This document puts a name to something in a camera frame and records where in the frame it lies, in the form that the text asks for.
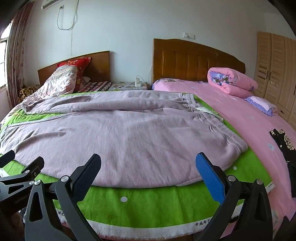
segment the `pink bedsheet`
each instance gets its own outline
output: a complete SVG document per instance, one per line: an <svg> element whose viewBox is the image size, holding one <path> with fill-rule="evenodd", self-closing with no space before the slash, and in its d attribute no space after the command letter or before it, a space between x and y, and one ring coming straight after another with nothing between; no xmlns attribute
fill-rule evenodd
<svg viewBox="0 0 296 241"><path fill-rule="evenodd" d="M275 188L269 194L271 208L279 218L292 218L296 210L296 198L291 196L287 163L280 149L269 134L272 129L283 129L296 146L296 132L280 116L270 117L247 101L227 95L208 83L160 81L154 84L159 91L192 93L201 98L227 120L241 135L248 146L269 172Z"/></svg>

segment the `blue gripper pad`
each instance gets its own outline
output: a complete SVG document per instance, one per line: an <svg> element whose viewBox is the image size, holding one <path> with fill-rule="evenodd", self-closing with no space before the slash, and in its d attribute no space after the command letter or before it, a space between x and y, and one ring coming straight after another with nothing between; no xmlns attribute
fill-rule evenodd
<svg viewBox="0 0 296 241"><path fill-rule="evenodd" d="M213 168L200 153L197 154L195 158L195 165L212 198L222 204L225 199L224 185L214 172Z"/></svg>

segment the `lavender blanket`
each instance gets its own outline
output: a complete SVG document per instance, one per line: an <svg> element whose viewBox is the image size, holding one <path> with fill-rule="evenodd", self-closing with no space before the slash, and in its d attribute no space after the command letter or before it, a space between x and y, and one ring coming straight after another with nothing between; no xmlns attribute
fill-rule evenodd
<svg viewBox="0 0 296 241"><path fill-rule="evenodd" d="M5 127L0 153L13 149L28 165L42 156L42 172L60 178L97 153L93 185L151 188L201 180L195 156L204 152L227 169L247 144L215 116L196 110L192 94L116 91L62 96L22 104L27 114L61 115Z"/></svg>

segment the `floral curtain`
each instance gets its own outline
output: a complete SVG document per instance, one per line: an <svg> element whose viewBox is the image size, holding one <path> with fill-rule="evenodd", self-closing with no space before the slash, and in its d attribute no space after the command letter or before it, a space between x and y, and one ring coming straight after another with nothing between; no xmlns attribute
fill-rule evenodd
<svg viewBox="0 0 296 241"><path fill-rule="evenodd" d="M10 108L19 104L18 93L23 85L25 31L34 2L28 2L14 17L7 41L7 96Z"/></svg>

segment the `window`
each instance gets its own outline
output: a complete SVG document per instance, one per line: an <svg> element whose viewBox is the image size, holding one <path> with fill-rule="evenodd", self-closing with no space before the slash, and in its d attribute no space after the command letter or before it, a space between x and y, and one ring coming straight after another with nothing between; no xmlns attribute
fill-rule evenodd
<svg viewBox="0 0 296 241"><path fill-rule="evenodd" d="M11 23L8 25L8 27L4 30L2 35L0 36L0 87L5 85L5 61L6 61L6 46L7 46L7 40L10 33Z"/></svg>

